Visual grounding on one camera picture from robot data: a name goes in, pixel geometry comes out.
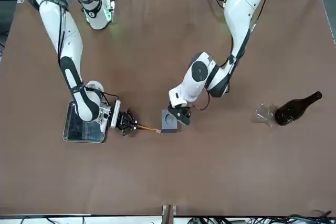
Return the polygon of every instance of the green light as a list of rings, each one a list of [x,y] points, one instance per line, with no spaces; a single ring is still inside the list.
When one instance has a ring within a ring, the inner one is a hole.
[[[107,21],[111,21],[112,20],[112,15],[111,12],[109,10],[105,10],[105,17],[107,19]]]
[[[89,23],[89,19],[88,19],[88,16],[86,15],[85,11],[84,11],[84,14],[85,14],[86,21]]]

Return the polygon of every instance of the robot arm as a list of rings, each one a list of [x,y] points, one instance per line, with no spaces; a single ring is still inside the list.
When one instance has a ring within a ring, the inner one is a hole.
[[[102,131],[104,131],[107,118],[103,118],[101,114],[103,87],[96,81],[90,81],[86,86],[83,83],[80,73],[83,45],[78,28],[69,12],[67,0],[28,1],[41,15],[49,38],[57,52],[59,66],[76,104],[77,114],[86,122],[97,120],[100,117],[100,120],[105,121],[102,126]],[[106,15],[106,10],[111,8],[111,3],[108,0],[80,1],[85,12],[88,13],[88,22],[93,29],[102,29],[111,20],[111,17]]]
[[[222,66],[206,52],[197,54],[191,61],[183,82],[169,91],[168,111],[183,124],[189,125],[190,111],[186,108],[205,88],[212,97],[221,97],[228,91],[230,78],[244,55],[250,35],[250,21],[261,0],[227,0],[224,17],[232,35],[233,47]]]

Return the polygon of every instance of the brown glass bottle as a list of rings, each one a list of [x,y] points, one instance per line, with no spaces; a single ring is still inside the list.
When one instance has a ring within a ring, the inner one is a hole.
[[[322,93],[317,91],[304,99],[291,100],[275,111],[274,119],[281,126],[289,124],[299,119],[311,104],[321,98]]]

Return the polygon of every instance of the brown table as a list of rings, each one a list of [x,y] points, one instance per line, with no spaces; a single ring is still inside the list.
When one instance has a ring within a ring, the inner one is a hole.
[[[224,62],[230,35],[213,0],[117,0],[114,24],[94,31],[76,1],[82,76],[99,80],[144,125],[160,127],[168,90],[200,51]],[[268,0],[231,91],[178,134],[109,130],[103,144],[66,143],[71,99],[38,12],[25,2],[0,64],[0,214],[336,214],[336,57],[323,3]],[[261,102],[320,90],[304,117],[253,124]],[[197,105],[206,103],[202,94]]]

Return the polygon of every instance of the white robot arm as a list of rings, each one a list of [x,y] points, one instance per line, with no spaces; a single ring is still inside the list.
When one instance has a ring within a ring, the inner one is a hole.
[[[43,24],[58,55],[58,63],[76,105],[76,113],[85,121],[96,120],[101,131],[116,127],[120,101],[114,108],[102,102],[103,87],[90,81],[84,85],[80,73],[82,40],[69,12],[68,0],[28,0],[41,15]],[[103,29],[111,21],[111,0],[79,0],[93,29]]]
[[[229,88],[230,78],[244,55],[250,35],[250,21],[261,0],[227,0],[224,17],[232,35],[233,47],[227,61],[219,66],[206,52],[191,61],[183,82],[169,91],[168,111],[185,125],[190,124],[189,103],[205,88],[212,97],[221,97]]]

